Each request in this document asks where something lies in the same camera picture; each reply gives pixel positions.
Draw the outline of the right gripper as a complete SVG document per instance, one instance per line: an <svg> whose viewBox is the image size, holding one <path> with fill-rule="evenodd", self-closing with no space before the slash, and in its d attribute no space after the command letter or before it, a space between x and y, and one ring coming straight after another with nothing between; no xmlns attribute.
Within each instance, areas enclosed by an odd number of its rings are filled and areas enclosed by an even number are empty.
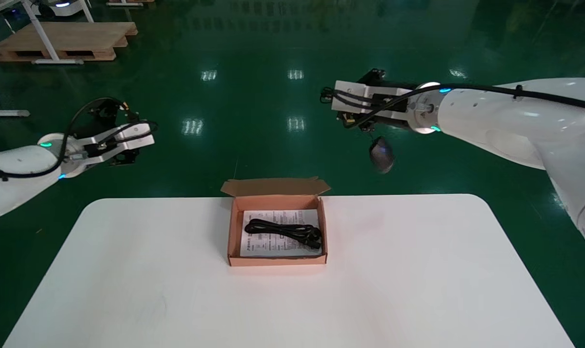
<svg viewBox="0 0 585 348"><path fill-rule="evenodd" d="M367 97L374 100L371 108L376 108L414 89L414 86L381 86L384 76L383 69L372 69L357 81L367 86ZM359 129L361 132L374 132L376 123L407 129L409 128L408 104L408 100L400 101L376 116L367 116L365 113L338 113L337 119L345 129Z"/></svg>

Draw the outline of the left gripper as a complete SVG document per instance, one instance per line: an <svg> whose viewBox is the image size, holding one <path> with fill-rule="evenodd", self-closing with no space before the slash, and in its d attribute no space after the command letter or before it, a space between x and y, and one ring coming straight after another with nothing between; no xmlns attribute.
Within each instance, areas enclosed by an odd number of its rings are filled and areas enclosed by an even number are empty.
<svg viewBox="0 0 585 348"><path fill-rule="evenodd" d="M94 123L105 128L105 132L79 139L69 135L65 149L65 170L86 170L94 165L109 161L110 167L132 165L139 155L139 150L128 150L120 141L116 127L118 113L125 112L128 106L118 99L96 99L87 106L87 114L94 118Z"/></svg>

